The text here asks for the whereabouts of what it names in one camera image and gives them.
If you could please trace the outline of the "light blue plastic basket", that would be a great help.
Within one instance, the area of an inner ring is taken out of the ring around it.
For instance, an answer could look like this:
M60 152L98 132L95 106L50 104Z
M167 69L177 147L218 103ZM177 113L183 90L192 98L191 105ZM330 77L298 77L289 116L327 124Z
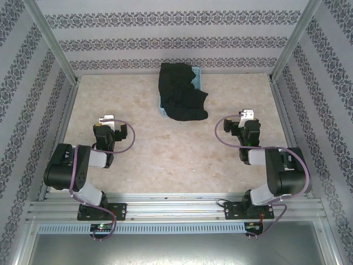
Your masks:
M192 71L195 74L195 78L191 81L191 83L194 85L194 88L197 90L202 90L202 80L201 80L201 68L197 66L192 66ZM159 98L159 110L161 112L161 116L166 117L167 113L165 109L163 108L162 100Z

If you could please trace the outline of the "black t-shirt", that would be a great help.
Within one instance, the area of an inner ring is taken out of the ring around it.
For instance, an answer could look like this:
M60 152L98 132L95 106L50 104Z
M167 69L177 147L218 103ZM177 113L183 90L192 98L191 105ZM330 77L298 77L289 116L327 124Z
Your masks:
M192 67L185 63L162 63L158 90L167 116L176 121L200 121L208 118L204 102L208 96L195 88Z

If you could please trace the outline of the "grey metal sheet panel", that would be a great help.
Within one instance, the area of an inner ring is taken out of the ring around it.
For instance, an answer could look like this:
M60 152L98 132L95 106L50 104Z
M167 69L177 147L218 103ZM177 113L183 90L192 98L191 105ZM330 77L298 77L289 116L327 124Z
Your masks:
M33 224L15 265L342 265L323 221L280 222L258 238L243 234L116 234L94 242L63 225Z

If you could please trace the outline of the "aluminium right side rail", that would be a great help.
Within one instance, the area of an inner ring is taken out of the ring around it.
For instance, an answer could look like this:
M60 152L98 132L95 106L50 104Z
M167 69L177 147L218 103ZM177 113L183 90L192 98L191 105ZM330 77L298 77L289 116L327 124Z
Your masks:
M271 88L276 109L280 118L286 143L288 147L298 147L297 141L295 140L295 136L292 132L290 118L287 115L285 104L282 101L282 98L280 96L280 92L276 83L270 82L270 88ZM304 186L304 191L300 191L298 194L289 196L288 198L292 199L292 198L302 197L303 195L306 195L311 191L312 191L312 178L311 178L311 175L309 174L309 177L306 179L306 186Z

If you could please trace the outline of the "aluminium rail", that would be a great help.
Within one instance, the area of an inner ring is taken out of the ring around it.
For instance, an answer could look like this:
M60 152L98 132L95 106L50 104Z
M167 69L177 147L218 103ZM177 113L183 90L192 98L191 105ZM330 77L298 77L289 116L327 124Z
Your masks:
M73 105L76 100L76 96L77 96L77 92L78 92L78 88L79 88L81 79L82 79L81 77L77 78L76 82L72 85L69 94L67 95L66 102L65 102L65 105L64 105L64 108L62 111L60 123L59 123L57 131L56 131L55 142L52 146L52 149L51 149L51 152L49 155L49 160L48 160L47 164L45 165L44 169L46 169L47 165L49 164L50 159L51 159L52 155L54 154L56 146L58 144L62 143L65 139L69 119L71 117Z
M280 118L286 143L288 147L298 147L297 141L295 140L295 136L292 132L290 118L287 115L285 104L282 101L282 98L280 96L280 92L276 83L270 82L270 88L271 88L276 109ZM312 191L312 178L311 178L311 175L309 174L309 177L306 179L306 186L304 186L304 191L300 191L298 194L289 196L288 198L292 199L292 198L302 197L303 195L306 195L311 191Z

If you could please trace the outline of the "aluminium left side rail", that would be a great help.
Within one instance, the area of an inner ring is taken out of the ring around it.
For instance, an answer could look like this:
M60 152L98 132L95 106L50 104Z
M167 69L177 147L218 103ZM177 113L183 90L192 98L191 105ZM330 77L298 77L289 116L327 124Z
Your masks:
M51 159L52 155L54 154L56 146L58 144L62 143L65 139L69 119L71 117L73 105L76 100L76 96L77 96L77 92L78 92L78 88L79 88L81 79L82 79L81 77L77 78L76 82L72 85L69 94L67 95L66 102L65 102L65 105L64 105L64 108L62 111L60 123L59 123L57 131L56 131L55 142L52 146L52 149L51 149L51 152L49 155L49 160L48 160L47 164L45 165L44 169L46 169L47 165L49 164L50 159Z

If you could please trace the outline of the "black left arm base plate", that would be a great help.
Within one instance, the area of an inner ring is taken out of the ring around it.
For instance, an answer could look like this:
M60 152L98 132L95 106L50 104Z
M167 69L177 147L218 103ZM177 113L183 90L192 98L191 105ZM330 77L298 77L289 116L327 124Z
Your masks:
M108 210L112 212L117 221L124 221L126 219L127 204L125 203L109 203ZM113 216L106 211L99 210L90 206L79 205L78 221L112 221Z

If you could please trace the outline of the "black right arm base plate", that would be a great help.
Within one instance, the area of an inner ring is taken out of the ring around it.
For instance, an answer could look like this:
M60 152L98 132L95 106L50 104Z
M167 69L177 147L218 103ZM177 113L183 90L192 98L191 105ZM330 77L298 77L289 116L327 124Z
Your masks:
M246 206L240 202L225 202L224 214L226 220L272 220L274 218L273 208L268 205Z

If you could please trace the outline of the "aluminium right frame post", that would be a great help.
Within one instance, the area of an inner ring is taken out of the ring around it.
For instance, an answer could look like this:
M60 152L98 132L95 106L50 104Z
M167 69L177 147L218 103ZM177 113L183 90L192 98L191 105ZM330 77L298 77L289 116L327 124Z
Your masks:
M290 35L288 42L286 43L281 55L279 56L271 74L269 75L270 81L274 83L278 79L279 75L282 72L282 69L285 67L288 62L293 50L298 44L300 38L302 37L305 28L308 23L311 21L312 16L314 16L318 6L321 4L322 0L308 0L308 3L303 10L292 34Z

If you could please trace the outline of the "aluminium frame post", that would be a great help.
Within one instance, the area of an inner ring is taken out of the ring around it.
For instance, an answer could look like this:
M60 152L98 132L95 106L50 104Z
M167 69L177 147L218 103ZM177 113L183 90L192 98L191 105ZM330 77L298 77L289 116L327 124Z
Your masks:
M53 30L51 29L49 23L47 22L36 0L22 0L22 1L26 9L30 13L32 19L34 20L35 24L39 28L49 48L53 52L58 63L60 64L60 67L64 71L70 84L75 85L77 83L78 77L75 75L69 60L67 59L65 53L63 52L63 49L59 41L55 37Z
M288 42L286 43L281 55L279 56L271 74L269 75L270 81L274 83L278 79L279 75L282 72L282 69L285 67L288 62L293 50L298 44L300 38L302 37L305 28L308 23L311 21L312 16L314 16L318 6L321 4L322 0L308 0L308 3L303 10L292 34L290 35Z

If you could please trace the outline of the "aluminium mounting rail beam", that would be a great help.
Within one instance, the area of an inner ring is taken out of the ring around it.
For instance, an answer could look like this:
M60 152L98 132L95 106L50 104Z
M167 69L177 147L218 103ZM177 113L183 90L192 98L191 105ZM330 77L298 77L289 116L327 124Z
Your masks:
M111 203L127 205L126 222L216 222L224 221L222 201L240 201L240 193L108 193ZM282 221L327 220L321 199L302 195L282 201L287 210ZM65 192L47 193L45 199L31 202L26 222L77 222L79 204Z

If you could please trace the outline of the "aluminium left frame post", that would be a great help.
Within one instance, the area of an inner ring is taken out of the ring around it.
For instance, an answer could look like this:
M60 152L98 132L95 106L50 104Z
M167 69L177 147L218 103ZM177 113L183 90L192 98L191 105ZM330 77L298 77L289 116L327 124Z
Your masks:
M49 48L53 52L58 63L60 64L60 67L64 71L70 84L75 85L77 83L78 77L75 75L69 60L67 59L65 53L63 52L63 49L59 41L55 37L53 30L51 29L49 23L47 22L36 0L22 0L22 1L26 9L30 13L32 19L34 20L35 24L39 28Z

